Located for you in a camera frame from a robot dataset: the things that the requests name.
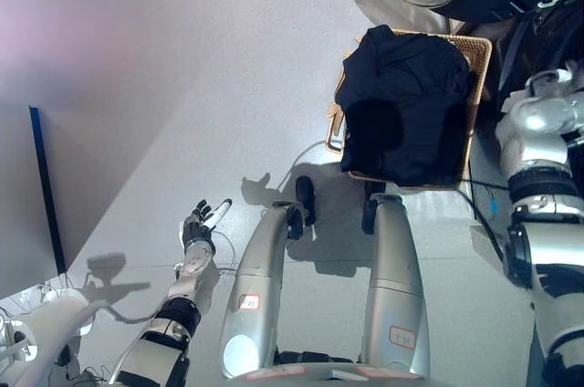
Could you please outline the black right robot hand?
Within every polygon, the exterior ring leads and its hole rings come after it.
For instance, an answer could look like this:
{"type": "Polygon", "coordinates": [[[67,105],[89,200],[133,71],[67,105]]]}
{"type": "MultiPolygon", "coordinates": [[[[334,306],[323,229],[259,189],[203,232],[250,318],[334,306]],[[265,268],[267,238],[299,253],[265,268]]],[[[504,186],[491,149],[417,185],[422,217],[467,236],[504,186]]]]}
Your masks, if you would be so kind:
{"type": "Polygon", "coordinates": [[[529,97],[561,98],[583,91],[583,58],[568,60],[562,68],[538,72],[525,85],[529,97]]]}

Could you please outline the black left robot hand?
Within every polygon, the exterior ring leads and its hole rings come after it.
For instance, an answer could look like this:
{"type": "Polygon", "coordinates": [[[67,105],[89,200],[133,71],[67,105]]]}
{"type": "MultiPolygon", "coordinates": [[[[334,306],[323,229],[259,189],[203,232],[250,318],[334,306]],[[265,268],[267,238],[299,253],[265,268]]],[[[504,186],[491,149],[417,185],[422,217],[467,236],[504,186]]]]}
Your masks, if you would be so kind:
{"type": "Polygon", "coordinates": [[[233,201],[227,198],[213,209],[206,200],[201,200],[194,207],[184,219],[180,232],[184,253],[188,252],[192,244],[199,241],[206,242],[211,247],[212,253],[216,253],[211,233],[228,213],[232,204],[233,201]]]}

